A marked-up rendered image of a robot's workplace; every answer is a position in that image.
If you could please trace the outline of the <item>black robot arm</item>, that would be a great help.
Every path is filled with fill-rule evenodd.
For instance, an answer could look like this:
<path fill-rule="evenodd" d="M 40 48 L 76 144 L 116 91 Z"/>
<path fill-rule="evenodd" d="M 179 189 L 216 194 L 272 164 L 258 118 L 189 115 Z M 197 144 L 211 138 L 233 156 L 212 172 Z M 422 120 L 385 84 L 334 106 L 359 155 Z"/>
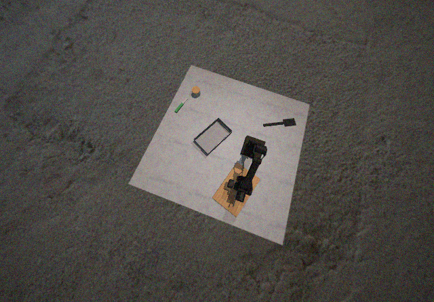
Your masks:
<path fill-rule="evenodd" d="M 261 165 L 263 157 L 265 157 L 267 154 L 267 147 L 259 144 L 258 142 L 254 141 L 254 140 L 249 139 L 249 142 L 247 144 L 247 148 L 252 150 L 253 159 L 252 159 L 252 164 L 250 166 L 250 169 L 248 170 L 247 175 L 237 177 L 237 181 L 238 181 L 237 184 L 239 184 L 239 186 L 237 189 L 237 195 L 236 195 L 235 199 L 237 201 L 240 201 L 240 202 L 243 202 L 244 198 L 245 198 L 245 194 L 249 194 L 250 191 L 252 190 L 252 179 L 253 179 L 259 165 Z M 256 157 L 255 152 L 263 154 L 263 157 L 261 159 Z"/>

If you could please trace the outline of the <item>brown wooden board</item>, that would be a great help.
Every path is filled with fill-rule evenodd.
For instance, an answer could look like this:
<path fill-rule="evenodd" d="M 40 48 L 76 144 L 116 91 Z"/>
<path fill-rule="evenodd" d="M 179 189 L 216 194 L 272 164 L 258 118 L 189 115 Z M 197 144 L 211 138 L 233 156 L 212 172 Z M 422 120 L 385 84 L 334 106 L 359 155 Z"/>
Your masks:
<path fill-rule="evenodd" d="M 236 190 L 233 188 L 227 187 L 229 179 L 237 181 L 238 176 L 246 176 L 248 173 L 248 170 L 244 168 L 241 164 L 238 162 L 235 164 L 233 169 L 230 171 L 228 176 L 225 178 L 221 186 L 218 188 L 217 192 L 215 192 L 214 196 L 212 197 L 214 200 L 216 200 L 220 205 L 222 205 L 224 208 L 226 208 L 230 213 L 232 213 L 234 216 L 237 217 L 237 215 L 240 213 L 241 209 L 243 208 L 244 204 L 247 202 L 250 195 L 245 195 L 244 201 L 240 202 L 235 200 L 235 194 Z M 254 175 L 252 179 L 252 188 L 255 189 L 256 185 L 260 179 Z M 234 183 L 235 183 L 234 182 Z M 252 191 L 253 191 L 252 190 Z M 233 206 L 233 203 L 235 201 L 235 205 Z"/>

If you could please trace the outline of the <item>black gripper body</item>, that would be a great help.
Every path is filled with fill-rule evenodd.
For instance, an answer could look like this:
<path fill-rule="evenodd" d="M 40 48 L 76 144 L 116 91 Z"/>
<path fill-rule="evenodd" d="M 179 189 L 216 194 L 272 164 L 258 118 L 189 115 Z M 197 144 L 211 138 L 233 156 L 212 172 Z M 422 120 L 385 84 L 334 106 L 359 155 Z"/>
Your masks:
<path fill-rule="evenodd" d="M 234 186 L 234 189 L 238 189 L 238 186 L 239 186 L 239 184 L 237 184 L 237 183 L 234 183 L 235 181 L 234 180 L 232 180 L 232 179 L 229 179 L 229 182 L 228 182 L 228 185 L 227 185 L 227 187 L 229 187 L 229 188 L 233 188 L 233 186 Z M 252 188 L 252 190 L 253 190 L 253 188 Z M 252 194 L 252 190 L 250 191 L 250 193 L 249 194 L 246 194 L 246 195 L 251 195 Z"/>

